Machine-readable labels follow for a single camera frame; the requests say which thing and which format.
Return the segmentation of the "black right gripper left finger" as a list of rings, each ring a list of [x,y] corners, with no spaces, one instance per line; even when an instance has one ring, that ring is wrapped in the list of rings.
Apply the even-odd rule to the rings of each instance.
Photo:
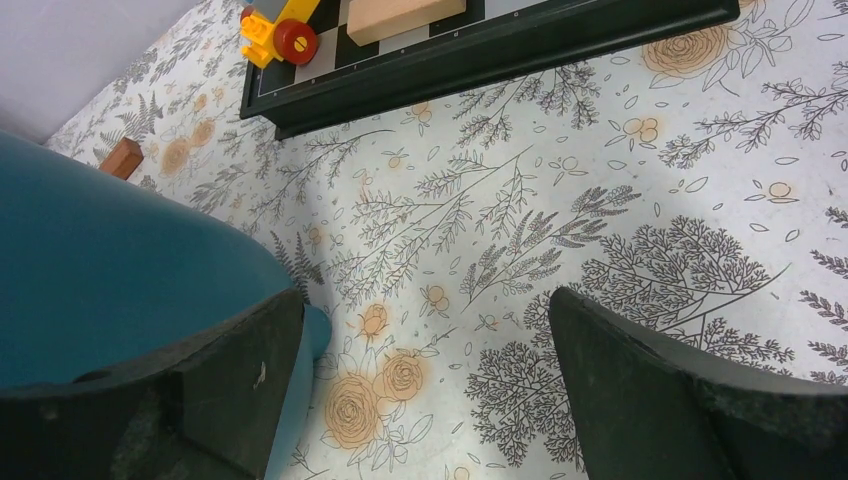
[[[1,394],[5,479],[258,479],[304,332],[282,291],[221,324],[71,383]]]

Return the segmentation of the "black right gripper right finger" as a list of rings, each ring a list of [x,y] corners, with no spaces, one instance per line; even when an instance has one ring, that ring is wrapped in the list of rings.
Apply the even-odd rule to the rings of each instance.
[[[593,479],[843,479],[847,390],[745,366],[573,290],[549,322]]]

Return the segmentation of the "teal plastic trash bin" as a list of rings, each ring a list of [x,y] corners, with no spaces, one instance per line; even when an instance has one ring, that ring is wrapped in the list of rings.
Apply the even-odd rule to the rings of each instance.
[[[304,332],[271,457],[303,433],[331,326],[260,243],[10,133],[1,136],[1,394],[71,383],[215,327],[288,289]]]

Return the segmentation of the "brown wooden block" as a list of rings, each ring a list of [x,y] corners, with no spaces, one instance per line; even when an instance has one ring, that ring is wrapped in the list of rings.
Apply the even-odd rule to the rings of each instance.
[[[99,165],[99,170],[122,180],[128,180],[144,159],[138,142],[122,138]]]

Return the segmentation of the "black chess board box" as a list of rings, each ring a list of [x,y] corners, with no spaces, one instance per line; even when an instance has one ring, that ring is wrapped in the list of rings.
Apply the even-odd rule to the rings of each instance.
[[[249,65],[242,118],[280,139],[736,19],[735,1],[471,1],[458,15],[366,46],[344,1],[319,3],[303,66]]]

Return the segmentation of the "colourful toy block vehicle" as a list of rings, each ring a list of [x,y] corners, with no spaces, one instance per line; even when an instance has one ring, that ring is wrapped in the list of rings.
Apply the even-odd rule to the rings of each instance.
[[[273,60],[296,66],[308,64],[319,46],[308,21],[319,3],[319,0],[245,1],[240,34],[248,44],[242,47],[242,55],[260,69]]]

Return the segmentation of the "light wooden block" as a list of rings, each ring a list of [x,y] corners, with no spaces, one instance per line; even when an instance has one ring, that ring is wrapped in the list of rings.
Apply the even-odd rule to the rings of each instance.
[[[365,46],[464,13],[466,6],[465,0],[353,0],[346,31]]]

